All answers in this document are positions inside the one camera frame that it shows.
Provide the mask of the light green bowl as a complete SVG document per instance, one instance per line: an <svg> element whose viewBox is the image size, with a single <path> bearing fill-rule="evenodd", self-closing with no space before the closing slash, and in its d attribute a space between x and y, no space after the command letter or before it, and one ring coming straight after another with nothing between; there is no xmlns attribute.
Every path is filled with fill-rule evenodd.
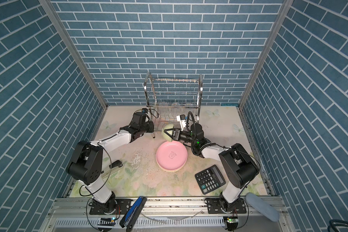
<svg viewBox="0 0 348 232"><path fill-rule="evenodd" d="M173 129L174 129L174 124L167 124L162 128L162 136L163 138L168 141L172 142L172 135L173 135Z"/></svg>

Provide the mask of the pink plastic plate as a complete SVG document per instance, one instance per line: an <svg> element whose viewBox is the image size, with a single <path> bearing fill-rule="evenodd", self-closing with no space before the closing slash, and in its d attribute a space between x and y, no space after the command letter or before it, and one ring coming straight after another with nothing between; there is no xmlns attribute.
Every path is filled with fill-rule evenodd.
<svg viewBox="0 0 348 232"><path fill-rule="evenodd" d="M184 166L188 159L186 147L177 141L164 142L156 152L156 162L158 166L166 169L176 169Z"/></svg>

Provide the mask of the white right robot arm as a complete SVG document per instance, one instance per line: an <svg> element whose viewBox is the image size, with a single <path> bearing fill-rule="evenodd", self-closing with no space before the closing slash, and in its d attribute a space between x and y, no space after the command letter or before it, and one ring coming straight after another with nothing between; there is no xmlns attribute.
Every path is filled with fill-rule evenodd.
<svg viewBox="0 0 348 232"><path fill-rule="evenodd" d="M228 177L226 188L219 195L222 210L226 213L235 208L243 189L258 175L260 165L244 149L240 143L224 147L210 142L204 136L199 123L194 123L189 129L174 128L172 125L162 129L163 137L168 141L189 143L193 155L214 159L222 163Z"/></svg>

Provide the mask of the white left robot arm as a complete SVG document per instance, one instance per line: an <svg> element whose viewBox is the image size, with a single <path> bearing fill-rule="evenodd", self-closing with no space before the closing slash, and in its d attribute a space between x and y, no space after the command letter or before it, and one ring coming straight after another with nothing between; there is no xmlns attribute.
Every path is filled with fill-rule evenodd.
<svg viewBox="0 0 348 232"><path fill-rule="evenodd" d="M154 132L154 123L148 115L149 110L143 108L135 111L129 125L121 127L118 132L95 141L77 143L66 172L81 182L92 202L101 209L102 214L116 211L115 194L103 180L102 175L111 175L112 169L122 167L122 161L113 158L112 151L143 136Z"/></svg>

